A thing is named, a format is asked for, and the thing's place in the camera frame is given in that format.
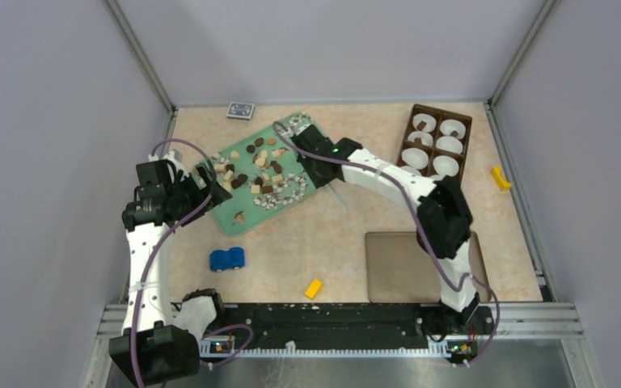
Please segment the green plastic tray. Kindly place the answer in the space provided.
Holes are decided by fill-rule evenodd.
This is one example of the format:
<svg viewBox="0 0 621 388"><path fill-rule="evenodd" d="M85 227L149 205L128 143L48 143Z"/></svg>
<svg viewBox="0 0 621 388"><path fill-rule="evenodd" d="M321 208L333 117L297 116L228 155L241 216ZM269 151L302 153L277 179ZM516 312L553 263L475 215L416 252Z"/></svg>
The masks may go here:
<svg viewBox="0 0 621 388"><path fill-rule="evenodd" d="M296 112L279 123L210 156L218 183L231 194L209 211L224 234L244 234L318 191L299 154L287 146L292 136L315 121Z"/></svg>

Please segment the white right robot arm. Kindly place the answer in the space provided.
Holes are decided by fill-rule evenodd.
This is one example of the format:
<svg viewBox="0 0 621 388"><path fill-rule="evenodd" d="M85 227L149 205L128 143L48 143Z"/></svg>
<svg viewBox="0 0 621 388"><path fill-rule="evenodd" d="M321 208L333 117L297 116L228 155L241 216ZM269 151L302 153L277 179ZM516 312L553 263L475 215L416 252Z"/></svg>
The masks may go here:
<svg viewBox="0 0 621 388"><path fill-rule="evenodd" d="M473 217L455 179L432 179L407 172L352 139L332 142L312 124L289 131L276 121L272 128L297 154L317 188L338 179L406 207L416 225L420 247L439 274L444 327L463 333L474 323L480 296L469 259Z"/></svg>

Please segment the metal tweezers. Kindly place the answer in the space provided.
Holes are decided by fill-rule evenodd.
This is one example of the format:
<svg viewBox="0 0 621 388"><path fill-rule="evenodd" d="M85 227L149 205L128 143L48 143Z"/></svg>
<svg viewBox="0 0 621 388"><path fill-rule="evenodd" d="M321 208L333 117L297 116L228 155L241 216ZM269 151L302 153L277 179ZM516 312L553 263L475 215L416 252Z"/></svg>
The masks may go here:
<svg viewBox="0 0 621 388"><path fill-rule="evenodd" d="M330 183L327 186L328 191L332 194L332 197L337 202L337 204L341 207L344 213L349 213L349 206L345 200L345 198L337 191L333 183Z"/></svg>

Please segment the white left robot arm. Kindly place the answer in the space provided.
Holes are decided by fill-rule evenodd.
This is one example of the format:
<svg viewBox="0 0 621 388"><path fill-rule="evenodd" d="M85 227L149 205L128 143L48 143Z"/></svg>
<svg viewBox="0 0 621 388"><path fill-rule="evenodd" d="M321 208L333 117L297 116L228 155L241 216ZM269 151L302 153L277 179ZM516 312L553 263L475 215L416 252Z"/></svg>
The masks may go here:
<svg viewBox="0 0 621 388"><path fill-rule="evenodd" d="M226 326L216 289L197 290L179 306L172 304L169 259L176 229L232 195L218 183L210 161L187 171L175 151L150 156L136 172L138 185L121 214L130 251L128 309L109 354L134 386L147 387L198 373L200 339Z"/></svg>

